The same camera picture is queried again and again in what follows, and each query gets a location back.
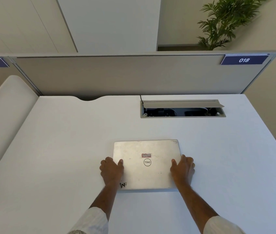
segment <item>laptop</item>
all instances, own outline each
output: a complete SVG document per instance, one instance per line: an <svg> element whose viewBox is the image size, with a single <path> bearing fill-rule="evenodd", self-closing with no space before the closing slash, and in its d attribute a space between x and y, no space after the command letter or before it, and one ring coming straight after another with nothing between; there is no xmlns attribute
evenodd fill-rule
<svg viewBox="0 0 276 234"><path fill-rule="evenodd" d="M124 176L119 190L176 188L171 160L181 159L176 139L114 142L113 161L123 159Z"/></svg>

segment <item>palm plant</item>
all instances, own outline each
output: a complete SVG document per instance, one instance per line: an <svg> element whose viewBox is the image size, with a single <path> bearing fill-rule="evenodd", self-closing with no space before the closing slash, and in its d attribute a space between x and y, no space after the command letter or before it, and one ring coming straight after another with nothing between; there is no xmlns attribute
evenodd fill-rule
<svg viewBox="0 0 276 234"><path fill-rule="evenodd" d="M199 46L207 50L224 47L236 38L234 30L250 23L259 13L258 8L266 0L219 0L203 5L201 11L209 12L206 21L199 21L208 37L199 36Z"/></svg>

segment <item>white divider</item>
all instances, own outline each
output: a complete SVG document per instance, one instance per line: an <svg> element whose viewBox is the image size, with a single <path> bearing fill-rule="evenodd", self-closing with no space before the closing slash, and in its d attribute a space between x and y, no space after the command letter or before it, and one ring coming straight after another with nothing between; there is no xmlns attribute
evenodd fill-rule
<svg viewBox="0 0 276 234"><path fill-rule="evenodd" d="M33 90L16 75L0 86L0 160L37 100Z"/></svg>

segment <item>shirt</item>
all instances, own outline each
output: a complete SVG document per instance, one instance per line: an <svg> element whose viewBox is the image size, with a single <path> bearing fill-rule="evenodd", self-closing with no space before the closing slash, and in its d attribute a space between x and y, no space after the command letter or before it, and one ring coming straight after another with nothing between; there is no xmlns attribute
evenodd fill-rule
<svg viewBox="0 0 276 234"><path fill-rule="evenodd" d="M87 209L68 234L108 234L108 220L97 207ZM211 217L205 224L203 234L245 234L236 224L221 216Z"/></svg>

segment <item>rolled-up sleeve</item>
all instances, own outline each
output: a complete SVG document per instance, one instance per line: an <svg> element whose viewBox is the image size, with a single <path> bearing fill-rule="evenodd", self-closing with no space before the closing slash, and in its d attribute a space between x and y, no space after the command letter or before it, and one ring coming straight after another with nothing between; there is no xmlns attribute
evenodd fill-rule
<svg viewBox="0 0 276 234"><path fill-rule="evenodd" d="M203 234L245 234L245 232L227 219L215 216L206 222Z"/></svg>
<svg viewBox="0 0 276 234"><path fill-rule="evenodd" d="M68 234L108 234L106 214L97 207L87 209Z"/></svg>

